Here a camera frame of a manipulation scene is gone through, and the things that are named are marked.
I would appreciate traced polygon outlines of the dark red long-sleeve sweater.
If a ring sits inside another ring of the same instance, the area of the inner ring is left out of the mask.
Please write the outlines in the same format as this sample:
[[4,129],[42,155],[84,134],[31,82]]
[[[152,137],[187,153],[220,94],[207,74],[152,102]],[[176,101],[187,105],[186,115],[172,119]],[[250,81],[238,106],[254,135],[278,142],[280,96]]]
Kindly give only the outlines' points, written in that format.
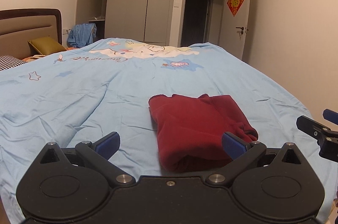
[[224,133],[247,143],[258,139],[256,129],[229,95],[156,95],[148,104],[157,125],[159,161],[169,172],[202,171],[230,163],[222,148]]

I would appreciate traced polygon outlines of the blue clothes pile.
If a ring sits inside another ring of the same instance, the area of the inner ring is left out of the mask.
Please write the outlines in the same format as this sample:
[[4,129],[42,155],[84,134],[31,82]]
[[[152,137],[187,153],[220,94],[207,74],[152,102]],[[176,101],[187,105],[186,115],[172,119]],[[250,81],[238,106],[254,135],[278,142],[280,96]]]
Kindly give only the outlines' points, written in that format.
[[69,47],[80,49],[91,45],[96,37],[96,25],[93,23],[77,24],[69,30],[67,43]]

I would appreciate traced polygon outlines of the white bedroom door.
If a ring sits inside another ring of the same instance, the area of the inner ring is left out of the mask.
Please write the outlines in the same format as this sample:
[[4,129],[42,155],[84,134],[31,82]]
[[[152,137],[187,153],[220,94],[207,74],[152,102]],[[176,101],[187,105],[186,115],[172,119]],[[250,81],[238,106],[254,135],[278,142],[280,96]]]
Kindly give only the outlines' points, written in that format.
[[227,6],[227,1],[228,0],[225,0],[224,3],[219,45],[233,56],[242,59],[246,34],[240,36],[239,33],[237,33],[236,27],[248,28],[250,0],[243,2],[236,16],[231,14]]

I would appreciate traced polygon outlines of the light blue cartoon duvet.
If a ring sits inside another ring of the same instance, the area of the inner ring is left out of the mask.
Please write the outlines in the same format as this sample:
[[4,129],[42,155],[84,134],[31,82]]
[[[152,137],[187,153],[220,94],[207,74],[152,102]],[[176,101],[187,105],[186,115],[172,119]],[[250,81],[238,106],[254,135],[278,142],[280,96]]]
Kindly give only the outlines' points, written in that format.
[[111,158],[134,177],[165,174],[148,101],[155,95],[229,95],[269,147],[294,142],[325,188],[325,222],[337,189],[337,164],[319,156],[316,141],[296,127],[309,110],[273,79],[210,43],[157,49],[109,38],[1,72],[1,200],[11,223],[24,217],[19,181],[46,143],[73,147],[113,131],[121,146]]

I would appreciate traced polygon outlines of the olive yellow pillow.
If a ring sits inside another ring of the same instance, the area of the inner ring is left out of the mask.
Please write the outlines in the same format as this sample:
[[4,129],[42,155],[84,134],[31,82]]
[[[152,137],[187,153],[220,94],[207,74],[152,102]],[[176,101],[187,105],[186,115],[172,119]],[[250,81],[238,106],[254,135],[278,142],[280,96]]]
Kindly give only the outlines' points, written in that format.
[[66,51],[65,47],[51,37],[36,38],[28,41],[29,45],[33,47],[41,55],[50,55],[57,52]]

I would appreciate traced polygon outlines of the checkered pillow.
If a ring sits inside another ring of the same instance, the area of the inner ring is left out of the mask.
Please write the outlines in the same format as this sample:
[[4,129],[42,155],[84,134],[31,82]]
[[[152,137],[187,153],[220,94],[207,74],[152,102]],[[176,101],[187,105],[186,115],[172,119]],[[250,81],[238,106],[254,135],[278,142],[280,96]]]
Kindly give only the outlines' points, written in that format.
[[17,59],[10,55],[0,56],[0,71],[7,70],[9,68],[18,67],[25,64],[24,60]]

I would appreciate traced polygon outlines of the red fu door decoration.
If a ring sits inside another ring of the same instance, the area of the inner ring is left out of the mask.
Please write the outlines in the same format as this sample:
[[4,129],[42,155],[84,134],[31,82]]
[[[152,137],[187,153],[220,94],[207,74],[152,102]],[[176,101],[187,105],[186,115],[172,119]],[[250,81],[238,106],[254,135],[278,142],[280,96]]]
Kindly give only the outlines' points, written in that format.
[[228,0],[227,6],[233,16],[236,16],[238,10],[245,0]]

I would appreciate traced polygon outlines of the brown beige bed headboard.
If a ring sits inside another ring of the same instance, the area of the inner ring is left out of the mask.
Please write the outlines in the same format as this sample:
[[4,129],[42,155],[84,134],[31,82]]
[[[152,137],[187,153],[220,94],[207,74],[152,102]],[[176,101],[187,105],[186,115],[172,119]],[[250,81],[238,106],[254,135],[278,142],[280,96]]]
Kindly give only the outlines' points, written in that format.
[[62,43],[62,16],[55,8],[1,11],[1,55],[24,59],[36,54],[29,40],[51,37]]

